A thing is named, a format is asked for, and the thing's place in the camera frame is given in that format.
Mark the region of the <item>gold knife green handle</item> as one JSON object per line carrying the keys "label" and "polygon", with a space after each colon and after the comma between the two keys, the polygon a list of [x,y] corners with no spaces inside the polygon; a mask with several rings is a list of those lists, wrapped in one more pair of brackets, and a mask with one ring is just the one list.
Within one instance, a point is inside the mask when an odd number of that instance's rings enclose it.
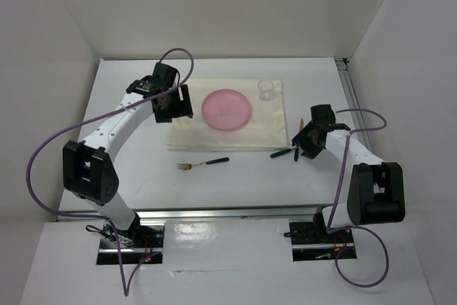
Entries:
{"label": "gold knife green handle", "polygon": [[[304,120],[301,119],[298,132],[301,132],[303,130],[303,128],[304,128]],[[299,152],[300,146],[299,146],[299,143],[297,140],[293,141],[293,148],[294,148],[293,160],[295,162],[297,162],[298,158],[299,158],[299,154],[300,154],[300,152]]]}

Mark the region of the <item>gold spoon green handle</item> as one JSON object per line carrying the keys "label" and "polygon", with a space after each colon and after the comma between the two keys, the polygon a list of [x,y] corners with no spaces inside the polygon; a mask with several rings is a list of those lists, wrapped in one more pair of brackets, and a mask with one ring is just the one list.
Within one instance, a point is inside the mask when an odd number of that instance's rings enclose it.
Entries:
{"label": "gold spoon green handle", "polygon": [[280,151],[276,151],[276,152],[270,154],[270,158],[271,159],[275,159],[275,158],[278,158],[280,156],[287,155],[287,154],[291,153],[292,151],[295,151],[296,149],[297,149],[296,146],[292,146],[290,148],[286,148],[286,149],[282,149]]}

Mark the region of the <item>cream cloth placemat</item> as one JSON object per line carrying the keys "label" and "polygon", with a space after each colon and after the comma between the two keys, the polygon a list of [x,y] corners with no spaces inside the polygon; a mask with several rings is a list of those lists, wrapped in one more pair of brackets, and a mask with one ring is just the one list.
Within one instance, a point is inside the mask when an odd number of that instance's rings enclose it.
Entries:
{"label": "cream cloth placemat", "polygon": [[[189,151],[273,151],[288,146],[283,83],[273,79],[273,94],[260,99],[260,79],[195,79],[189,87],[193,118],[174,120],[168,137],[170,150]],[[202,115],[202,103],[213,91],[230,89],[243,94],[251,105],[251,115],[238,129],[220,130],[208,125]]]}

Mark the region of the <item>pink plate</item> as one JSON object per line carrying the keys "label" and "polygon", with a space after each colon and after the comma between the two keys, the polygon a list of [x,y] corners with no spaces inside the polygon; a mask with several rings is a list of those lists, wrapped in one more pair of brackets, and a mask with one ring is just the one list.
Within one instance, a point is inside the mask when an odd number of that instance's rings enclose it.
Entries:
{"label": "pink plate", "polygon": [[233,131],[251,117],[251,103],[239,91],[219,89],[211,92],[201,105],[204,121],[214,129]]}

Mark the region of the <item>gold fork green handle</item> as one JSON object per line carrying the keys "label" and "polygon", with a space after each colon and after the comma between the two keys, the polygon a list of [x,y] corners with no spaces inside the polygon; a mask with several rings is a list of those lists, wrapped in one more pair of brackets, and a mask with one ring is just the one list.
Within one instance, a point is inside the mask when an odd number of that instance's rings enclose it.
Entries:
{"label": "gold fork green handle", "polygon": [[225,162],[229,162],[229,161],[230,161],[229,157],[222,157],[219,159],[212,159],[212,160],[197,163],[197,164],[179,163],[176,165],[176,167],[178,170],[188,171],[188,170],[192,170],[193,168],[200,167],[200,166],[220,164],[220,163],[225,163]]}

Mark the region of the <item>clear plastic cup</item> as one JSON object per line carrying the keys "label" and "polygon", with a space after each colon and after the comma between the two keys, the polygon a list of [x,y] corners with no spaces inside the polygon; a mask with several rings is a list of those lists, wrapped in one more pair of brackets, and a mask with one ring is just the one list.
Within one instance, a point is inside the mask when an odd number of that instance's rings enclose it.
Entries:
{"label": "clear plastic cup", "polygon": [[260,80],[258,83],[258,97],[262,101],[271,101],[274,98],[274,84],[270,80]]}

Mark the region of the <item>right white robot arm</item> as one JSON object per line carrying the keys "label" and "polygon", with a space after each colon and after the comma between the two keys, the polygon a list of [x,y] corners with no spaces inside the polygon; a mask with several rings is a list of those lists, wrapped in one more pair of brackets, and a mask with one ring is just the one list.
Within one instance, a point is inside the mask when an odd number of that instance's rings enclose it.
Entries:
{"label": "right white robot arm", "polygon": [[406,216],[403,169],[368,150],[358,129],[336,120],[331,105],[311,107],[311,120],[292,138],[307,159],[326,151],[341,162],[333,203],[313,216],[314,239],[327,242],[337,231],[402,222]]}

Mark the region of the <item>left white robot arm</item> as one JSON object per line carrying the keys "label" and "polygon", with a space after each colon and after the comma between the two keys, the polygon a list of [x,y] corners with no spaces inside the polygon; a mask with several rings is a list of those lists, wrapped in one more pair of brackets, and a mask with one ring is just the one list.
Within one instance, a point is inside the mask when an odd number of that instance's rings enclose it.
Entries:
{"label": "left white robot arm", "polygon": [[141,225],[139,215],[118,193],[114,161],[122,146],[150,116],[156,123],[170,123],[194,115],[189,88],[179,86],[178,80],[177,69],[156,63],[152,74],[127,87],[114,115],[82,141],[68,141],[63,148],[64,188],[110,219],[116,240],[125,247],[142,244],[154,231]]}

